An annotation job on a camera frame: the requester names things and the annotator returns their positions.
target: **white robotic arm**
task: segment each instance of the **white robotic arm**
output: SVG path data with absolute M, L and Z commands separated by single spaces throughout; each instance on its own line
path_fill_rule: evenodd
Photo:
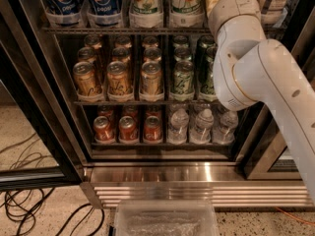
M 273 114 L 315 202 L 315 92 L 291 54 L 266 39 L 255 0 L 220 0 L 209 15 L 218 44 L 215 90 L 230 110 L 257 101 Z

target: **beverage cooler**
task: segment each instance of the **beverage cooler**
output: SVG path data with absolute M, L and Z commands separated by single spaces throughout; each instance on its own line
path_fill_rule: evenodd
M 51 1 L 0 0 L 1 81 L 57 162 L 2 170 L 1 189 L 79 184 L 97 208 L 313 206 L 267 106 L 217 100 L 209 0 L 195 13 L 173 0 L 60 0 L 70 13 L 53 13 Z M 262 8 L 263 29 L 311 82 L 314 0 L 284 1 L 276 23 Z

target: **speckled floor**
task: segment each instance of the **speckled floor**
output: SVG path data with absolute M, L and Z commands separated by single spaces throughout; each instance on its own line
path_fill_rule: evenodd
M 23 133 L 17 135 L 17 128 L 12 125 L 22 125 Z M 0 102 L 0 150 L 20 142 L 33 133 L 32 127 L 25 122 L 21 116 L 21 110 L 11 105 L 1 105 Z M 0 157 L 0 171 L 12 167 L 12 165 L 20 158 L 21 151 L 26 157 L 32 153 L 31 148 L 27 148 L 32 142 L 36 141 L 36 137 L 32 137 L 28 144 L 16 150 L 11 150 L 10 153 L 2 153 Z M 49 153 L 42 147 L 42 144 L 36 142 L 35 150 L 41 150 L 47 156 L 45 160 L 41 160 L 40 164 L 28 164 L 28 166 L 45 166 L 53 165 L 55 162 L 49 158 Z M 28 195 L 28 191 L 22 192 L 17 197 L 17 202 L 23 201 Z M 28 209 L 33 206 L 40 197 L 39 190 L 33 190 L 30 197 L 23 203 L 24 208 Z M 0 194 L 0 236 L 2 235 L 17 235 L 19 223 L 9 220 L 6 215 L 6 209 L 3 205 L 5 194 Z M 79 206 L 86 204 L 87 198 L 81 191 L 79 186 L 56 188 L 51 196 L 45 201 L 40 210 L 35 214 L 36 224 L 33 230 L 28 235 L 56 235 L 63 226 L 71 213 Z M 101 220 L 100 210 L 94 210 L 88 215 L 83 223 L 75 228 L 76 224 L 89 212 L 90 207 L 83 208 L 74 219 L 68 224 L 60 235 L 89 235 L 93 232 Z M 10 211 L 14 214 L 20 214 L 14 208 Z M 294 215 L 315 222 L 315 208 L 307 211 L 299 209 L 294 212 Z M 105 210 L 105 220 L 100 230 L 96 235 L 108 235 L 108 228 L 114 223 L 115 210 Z M 261 235 L 261 236 L 299 236 L 299 235 L 315 235 L 315 226 L 303 224 L 287 217 L 275 209 L 217 209 L 216 216 L 221 236 L 246 236 L 246 235 Z M 32 220 L 28 220 L 22 232 L 32 226 Z

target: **metal base panel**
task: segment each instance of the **metal base panel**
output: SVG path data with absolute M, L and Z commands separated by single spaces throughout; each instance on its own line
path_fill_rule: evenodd
M 214 207 L 313 207 L 300 180 L 245 180 L 235 166 L 87 169 L 81 187 L 97 208 L 122 200 L 210 200 Z

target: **refrigerator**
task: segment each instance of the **refrigerator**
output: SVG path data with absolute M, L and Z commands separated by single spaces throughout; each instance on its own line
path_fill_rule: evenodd
M 205 18 L 197 27 L 171 27 L 168 0 L 164 0 L 161 24 L 155 28 L 131 27 L 127 9 L 118 28 L 99 28 L 89 20 L 82 27 L 60 28 L 47 19 L 43 1 L 0 0 L 0 79 L 56 163 L 4 169 L 0 171 L 0 190 L 80 185 L 95 208 L 117 207 L 122 200 L 211 200 L 214 207 L 313 206 L 279 127 L 261 102 L 237 112 L 231 144 L 196 145 L 189 139 L 180 145 L 168 142 L 168 109 L 178 103 L 169 93 L 171 41 L 177 35 L 189 36 L 195 52 L 197 40 L 211 34 Z M 129 8 L 128 0 L 123 6 Z M 286 46 L 312 85 L 314 17 L 313 0 L 287 0 L 283 22 L 264 26 L 266 36 Z M 107 95 L 95 102 L 78 98 L 73 67 L 89 34 L 101 35 L 106 65 L 114 39 L 121 35 L 132 39 L 131 100 L 113 101 Z M 156 36 L 162 51 L 164 96 L 154 102 L 143 100 L 140 93 L 145 36 Z M 205 102 L 195 93 L 184 103 L 191 114 L 194 106 Z M 212 110 L 220 105 L 217 100 L 207 103 Z M 119 143 L 117 132 L 114 143 L 98 143 L 94 120 L 101 105 L 115 107 L 116 120 L 125 105 L 138 106 L 139 142 Z M 161 109 L 158 144 L 143 139 L 144 116 L 150 106 Z

